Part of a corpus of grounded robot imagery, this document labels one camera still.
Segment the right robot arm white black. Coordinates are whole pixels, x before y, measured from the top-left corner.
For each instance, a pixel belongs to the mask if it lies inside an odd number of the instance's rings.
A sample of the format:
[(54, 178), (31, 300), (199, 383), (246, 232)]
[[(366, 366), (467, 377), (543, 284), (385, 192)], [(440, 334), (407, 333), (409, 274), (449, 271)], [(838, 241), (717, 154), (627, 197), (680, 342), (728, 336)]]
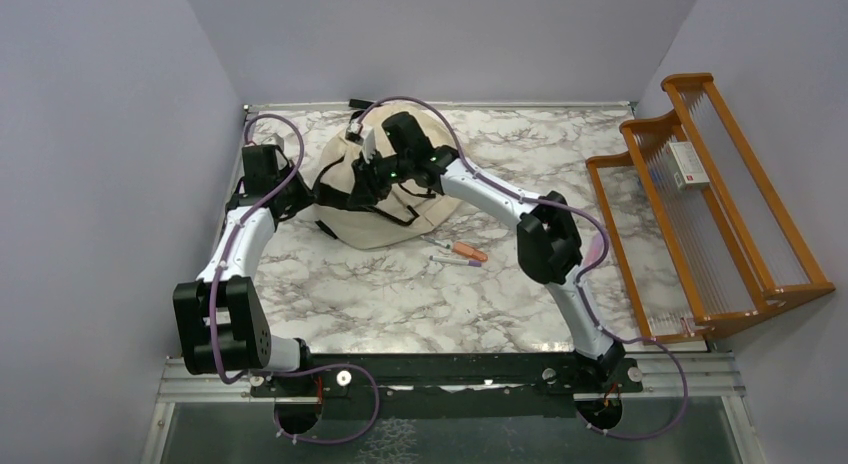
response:
[(376, 132), (362, 117), (351, 120), (345, 131), (346, 139), (361, 149), (352, 164), (351, 203), (374, 204), (387, 197), (392, 185), (412, 180), (471, 204), (509, 227), (516, 235), (520, 269), (547, 289), (566, 321), (579, 382), (592, 391), (612, 383), (625, 349), (601, 322), (596, 301), (581, 282), (593, 266), (583, 261), (582, 238), (574, 221), (577, 210), (557, 192), (528, 195), (483, 171), (459, 143), (435, 146), (408, 111), (389, 116), (379, 128), (394, 151), (387, 157), (378, 152)]

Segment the orange highlighter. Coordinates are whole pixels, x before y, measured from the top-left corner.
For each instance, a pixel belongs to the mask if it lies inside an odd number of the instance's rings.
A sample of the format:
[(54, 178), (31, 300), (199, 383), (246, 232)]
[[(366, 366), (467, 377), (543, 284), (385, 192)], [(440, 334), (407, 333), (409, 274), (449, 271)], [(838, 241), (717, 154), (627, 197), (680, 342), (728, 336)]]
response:
[(481, 263), (488, 261), (488, 255), (485, 252), (463, 242), (455, 242), (452, 245), (451, 250), (454, 253), (470, 260), (479, 261)]

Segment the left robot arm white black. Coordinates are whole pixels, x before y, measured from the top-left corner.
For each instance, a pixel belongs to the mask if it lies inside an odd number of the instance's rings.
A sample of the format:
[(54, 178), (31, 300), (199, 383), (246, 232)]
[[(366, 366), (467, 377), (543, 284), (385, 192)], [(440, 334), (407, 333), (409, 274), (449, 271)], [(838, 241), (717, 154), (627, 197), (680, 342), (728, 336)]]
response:
[(243, 148), (242, 164), (210, 262), (173, 292), (182, 356), (193, 375), (227, 380), (230, 372), (276, 372), (285, 391), (302, 394), (314, 381), (308, 347), (272, 334), (254, 279), (279, 225), (314, 197), (279, 145)]

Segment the cream canvas backpack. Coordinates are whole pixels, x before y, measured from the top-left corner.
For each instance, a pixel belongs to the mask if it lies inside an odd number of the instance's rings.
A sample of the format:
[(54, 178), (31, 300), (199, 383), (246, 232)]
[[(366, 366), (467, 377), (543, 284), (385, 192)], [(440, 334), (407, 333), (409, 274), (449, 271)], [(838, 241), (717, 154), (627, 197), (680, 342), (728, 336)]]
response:
[(360, 145), (338, 131), (322, 149), (313, 184), (317, 224), (328, 235), (359, 249), (390, 246), (429, 233), (445, 223), (460, 206), (408, 180), (394, 184), (387, 197), (373, 205), (352, 206), (354, 160)]

